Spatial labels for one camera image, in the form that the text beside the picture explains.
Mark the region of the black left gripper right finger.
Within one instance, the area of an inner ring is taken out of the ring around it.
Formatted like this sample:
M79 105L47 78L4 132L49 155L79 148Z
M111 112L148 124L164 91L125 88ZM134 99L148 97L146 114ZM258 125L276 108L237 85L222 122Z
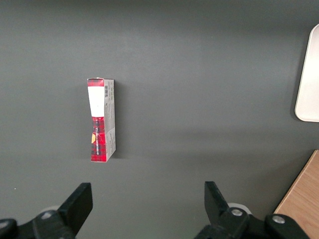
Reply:
M213 181L204 184L204 205L210 224L197 234L197 239L309 238L289 216L270 214L260 220L244 209L229 206Z

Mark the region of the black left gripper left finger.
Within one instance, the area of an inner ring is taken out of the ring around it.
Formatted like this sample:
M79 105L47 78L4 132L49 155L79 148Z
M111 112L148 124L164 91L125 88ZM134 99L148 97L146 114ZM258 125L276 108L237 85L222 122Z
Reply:
M13 218L1 219L2 239L74 239L93 209L91 183L81 183L58 209L41 212L18 225Z

